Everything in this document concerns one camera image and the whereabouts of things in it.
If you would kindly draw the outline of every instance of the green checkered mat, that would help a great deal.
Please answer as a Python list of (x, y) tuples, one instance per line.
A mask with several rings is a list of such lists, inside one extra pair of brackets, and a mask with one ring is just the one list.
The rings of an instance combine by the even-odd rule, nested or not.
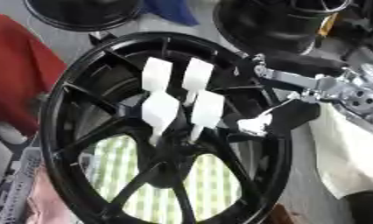
[[(101, 196), (111, 201), (138, 174), (137, 146), (129, 136), (115, 136), (99, 142), (89, 181)], [(210, 218), (234, 204), (240, 185), (234, 174), (217, 157), (197, 158), (184, 181), (197, 221)], [(181, 223), (179, 202), (171, 189), (145, 184), (123, 207), (124, 212), (144, 221)]]

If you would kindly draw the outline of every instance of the black wheel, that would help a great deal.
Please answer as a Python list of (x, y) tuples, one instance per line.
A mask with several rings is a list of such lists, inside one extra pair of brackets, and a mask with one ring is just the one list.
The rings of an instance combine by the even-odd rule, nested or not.
[(37, 19), (63, 30), (97, 32), (123, 25), (140, 11), (141, 0), (23, 0)]
[(247, 53), (305, 53), (325, 18), (350, 0), (222, 0), (214, 12), (218, 31)]
[[(289, 135), (247, 137), (223, 125), (216, 130), (205, 130), (197, 144), (190, 145), (184, 141), (192, 128), (185, 118), (190, 109), (183, 108), (171, 131), (164, 134), (161, 147), (165, 150), (152, 148), (148, 144), (151, 128), (139, 118), (140, 102), (146, 97), (140, 88), (140, 74), (148, 57), (173, 63), (168, 93), (178, 99), (185, 97), (181, 80), (192, 57), (214, 64), (208, 89), (226, 96), (225, 123), (231, 123), (228, 121), (232, 117), (255, 116), (277, 101), (272, 90), (259, 85), (253, 75), (248, 81), (238, 80), (234, 71), (241, 58), (210, 41), (170, 32), (117, 38), (89, 51), (71, 65), (43, 107), (40, 126), (43, 156), (56, 191), (85, 223), (150, 223), (129, 216), (122, 205), (140, 186), (145, 183), (155, 186), (160, 182), (156, 180), (167, 175), (167, 184), (159, 187), (174, 190), (182, 223), (196, 223), (182, 180), (198, 156), (210, 154), (236, 176), (241, 198), (222, 213), (199, 223), (260, 223), (277, 202), (288, 179), (292, 161)], [(134, 105), (120, 103), (133, 96), (139, 99)], [(106, 114), (107, 120), (99, 121), (103, 116), (98, 113)], [(107, 202), (86, 179), (78, 158), (89, 145), (120, 134), (133, 137), (137, 143), (139, 174)], [(242, 153), (250, 153), (250, 144), (246, 143), (261, 149), (253, 176), (230, 147), (238, 144), (243, 148)]]

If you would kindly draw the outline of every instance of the white cloth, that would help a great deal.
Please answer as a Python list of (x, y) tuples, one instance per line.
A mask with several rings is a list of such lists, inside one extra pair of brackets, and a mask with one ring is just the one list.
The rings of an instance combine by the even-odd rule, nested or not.
[(311, 122), (317, 168), (322, 182), (338, 199), (373, 190), (373, 134), (346, 120), (331, 105)]

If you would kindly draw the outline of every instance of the white plastic clip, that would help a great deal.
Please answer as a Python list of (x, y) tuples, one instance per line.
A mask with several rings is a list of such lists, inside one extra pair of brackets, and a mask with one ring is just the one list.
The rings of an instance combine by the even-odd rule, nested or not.
[(182, 87), (188, 90), (184, 105), (189, 106), (194, 103), (197, 92), (206, 89), (211, 78), (214, 65), (203, 60), (192, 58), (186, 68)]
[(194, 129), (190, 136), (190, 142), (194, 143), (204, 128), (214, 129), (223, 115), (225, 98), (223, 95), (201, 90), (198, 92), (194, 111), (192, 112), (192, 123)]
[(142, 89), (149, 92), (165, 92), (171, 75), (172, 62), (151, 57), (142, 72)]
[(142, 105), (142, 119), (152, 126), (150, 144), (157, 145), (158, 140), (176, 118), (179, 101), (163, 91), (151, 93)]

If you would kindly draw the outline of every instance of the gray machine part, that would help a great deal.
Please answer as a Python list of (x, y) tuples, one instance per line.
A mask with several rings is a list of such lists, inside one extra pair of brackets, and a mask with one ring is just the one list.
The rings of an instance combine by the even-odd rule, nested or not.
[(349, 121), (373, 133), (373, 65), (362, 65), (360, 72), (345, 67), (343, 74), (336, 78), (325, 74), (309, 78), (272, 70), (266, 67), (262, 55), (254, 60), (260, 61), (255, 66), (259, 77), (302, 87), (304, 91), (299, 99), (303, 102), (333, 103)]
[(29, 197), (34, 182), (35, 170), (40, 166), (42, 155), (40, 148), (28, 147), (20, 158), (20, 167), (15, 173), (7, 200), (0, 212), (0, 224), (20, 223), (26, 208), (26, 199)]

